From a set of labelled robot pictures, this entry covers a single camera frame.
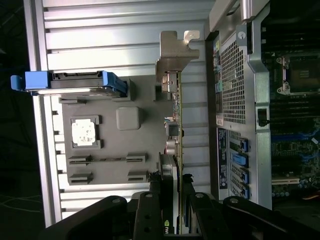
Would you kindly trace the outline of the black regulatory label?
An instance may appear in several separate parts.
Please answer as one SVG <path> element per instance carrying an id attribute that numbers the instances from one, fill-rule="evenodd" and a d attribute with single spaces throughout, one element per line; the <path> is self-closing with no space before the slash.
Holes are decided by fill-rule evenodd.
<path id="1" fill-rule="evenodd" d="M 219 189 L 228 188 L 228 145 L 227 130 L 217 128 L 217 157 L 218 157 L 218 177 Z"/>

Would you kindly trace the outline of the CPU socket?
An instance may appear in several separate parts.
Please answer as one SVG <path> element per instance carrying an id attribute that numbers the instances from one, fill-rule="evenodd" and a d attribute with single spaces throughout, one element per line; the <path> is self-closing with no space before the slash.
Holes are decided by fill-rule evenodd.
<path id="1" fill-rule="evenodd" d="M 288 54 L 276 59 L 281 69 L 277 93 L 285 96 L 320 94 L 320 53 Z"/>

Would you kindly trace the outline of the white PCI slot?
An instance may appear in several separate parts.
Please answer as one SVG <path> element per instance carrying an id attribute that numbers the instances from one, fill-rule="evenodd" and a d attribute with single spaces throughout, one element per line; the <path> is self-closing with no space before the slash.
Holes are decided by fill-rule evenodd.
<path id="1" fill-rule="evenodd" d="M 271 180 L 272 186 L 278 186 L 278 185 L 297 185 L 300 183 L 300 178 L 295 176 L 289 176 L 289 177 L 274 177 Z"/>

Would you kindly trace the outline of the black chassis intrusion switch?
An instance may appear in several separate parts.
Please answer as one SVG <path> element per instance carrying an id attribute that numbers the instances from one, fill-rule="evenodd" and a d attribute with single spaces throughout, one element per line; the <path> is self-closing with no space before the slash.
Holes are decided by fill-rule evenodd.
<path id="1" fill-rule="evenodd" d="M 268 116 L 267 116 L 266 108 L 259 108 L 257 110 L 257 120 L 258 120 L 258 125 L 260 127 L 265 127 L 270 123 L 270 120 L 268 119 Z"/>

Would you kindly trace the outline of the grey parts rack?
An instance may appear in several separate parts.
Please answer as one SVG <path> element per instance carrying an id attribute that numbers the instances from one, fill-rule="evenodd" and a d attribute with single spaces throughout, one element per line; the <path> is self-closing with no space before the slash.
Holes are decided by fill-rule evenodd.
<path id="1" fill-rule="evenodd" d="M 158 169 L 165 149 L 165 118 L 173 104 L 152 75 L 131 76 L 127 97 L 78 96 L 62 104 L 66 174 L 70 185 L 144 183 Z M 76 146 L 72 123 L 95 123 L 93 146 Z M 70 164 L 68 159 L 145 158 L 145 162 Z"/>

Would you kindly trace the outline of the green RAM stick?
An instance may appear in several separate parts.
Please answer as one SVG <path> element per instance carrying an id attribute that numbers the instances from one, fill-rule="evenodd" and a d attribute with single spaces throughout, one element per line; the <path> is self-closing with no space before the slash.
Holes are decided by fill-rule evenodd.
<path id="1" fill-rule="evenodd" d="M 90 164 L 90 163 L 113 163 L 113 162 L 125 162 L 125 163 L 140 163 L 145 162 L 145 158 L 69 158 L 70 164 Z"/>

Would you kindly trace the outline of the silver PC case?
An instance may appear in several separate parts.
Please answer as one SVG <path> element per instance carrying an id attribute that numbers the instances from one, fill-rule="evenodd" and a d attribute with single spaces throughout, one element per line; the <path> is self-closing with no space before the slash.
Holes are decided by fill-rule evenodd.
<path id="1" fill-rule="evenodd" d="M 310 199 L 272 198 L 270 73 L 265 52 L 320 51 L 320 0 L 214 0 L 204 27 L 209 122 L 210 192 L 222 201 L 241 197 L 242 167 L 232 154 L 248 156 L 249 201 L 320 231 L 320 190 Z M 216 115 L 223 115 L 217 126 Z M 217 128 L 227 131 L 228 188 L 219 189 Z M 248 139 L 243 152 L 240 138 Z"/>

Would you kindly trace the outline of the green Dell motherboard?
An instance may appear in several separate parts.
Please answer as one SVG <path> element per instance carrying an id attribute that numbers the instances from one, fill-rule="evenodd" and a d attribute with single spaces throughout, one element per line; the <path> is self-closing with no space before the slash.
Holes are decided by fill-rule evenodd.
<path id="1" fill-rule="evenodd" d="M 281 66 L 286 55 L 320 54 L 318 51 L 267 51 L 262 59 L 269 71 L 269 127 L 271 180 L 297 177 L 299 184 L 272 185 L 272 200 L 294 196 L 312 199 L 320 191 L 320 94 L 282 95 Z"/>

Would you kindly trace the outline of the silver CPU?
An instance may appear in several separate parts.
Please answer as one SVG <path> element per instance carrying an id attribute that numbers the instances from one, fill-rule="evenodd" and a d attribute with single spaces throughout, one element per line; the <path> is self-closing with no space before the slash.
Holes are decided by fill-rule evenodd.
<path id="1" fill-rule="evenodd" d="M 92 147 L 97 140 L 95 123 L 90 119 L 76 119 L 71 124 L 71 134 L 77 147 Z"/>

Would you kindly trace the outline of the hard disk in blue carrier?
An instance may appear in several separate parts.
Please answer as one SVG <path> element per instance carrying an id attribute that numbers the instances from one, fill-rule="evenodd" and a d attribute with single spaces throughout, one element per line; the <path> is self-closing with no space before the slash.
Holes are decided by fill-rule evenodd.
<path id="1" fill-rule="evenodd" d="M 128 95 L 128 84 L 113 72 L 54 73 L 26 71 L 24 77 L 12 75 L 11 89 L 38 95 L 81 94 L 122 98 Z"/>

